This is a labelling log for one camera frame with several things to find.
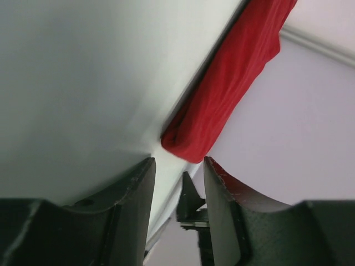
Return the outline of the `red t shirt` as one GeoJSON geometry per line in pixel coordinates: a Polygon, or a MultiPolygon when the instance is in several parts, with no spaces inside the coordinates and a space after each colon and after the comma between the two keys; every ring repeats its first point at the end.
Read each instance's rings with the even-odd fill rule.
{"type": "Polygon", "coordinates": [[[296,1],[248,1],[206,72],[161,136],[169,153],[201,162],[254,80],[281,49],[280,30],[296,1]]]}

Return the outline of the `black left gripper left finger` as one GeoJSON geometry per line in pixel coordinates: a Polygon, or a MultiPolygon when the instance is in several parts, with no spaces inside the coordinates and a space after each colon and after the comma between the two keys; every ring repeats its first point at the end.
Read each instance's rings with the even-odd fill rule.
{"type": "Polygon", "coordinates": [[[142,265],[155,173],[146,158],[72,206],[1,199],[1,264],[142,265]]]}

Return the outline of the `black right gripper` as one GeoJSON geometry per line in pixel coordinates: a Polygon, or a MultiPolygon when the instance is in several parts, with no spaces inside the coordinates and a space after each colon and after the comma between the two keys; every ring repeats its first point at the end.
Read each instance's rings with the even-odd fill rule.
{"type": "Polygon", "coordinates": [[[206,200],[201,198],[189,173],[182,174],[182,190],[176,208],[176,220],[185,230],[198,235],[198,248],[202,266],[212,265],[212,243],[206,200]]]}

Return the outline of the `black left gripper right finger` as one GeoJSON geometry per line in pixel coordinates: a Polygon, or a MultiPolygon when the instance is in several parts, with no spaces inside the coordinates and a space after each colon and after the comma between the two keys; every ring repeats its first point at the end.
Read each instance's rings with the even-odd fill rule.
{"type": "Polygon", "coordinates": [[[354,201],[267,197],[204,159],[216,265],[353,265],[354,201]]]}

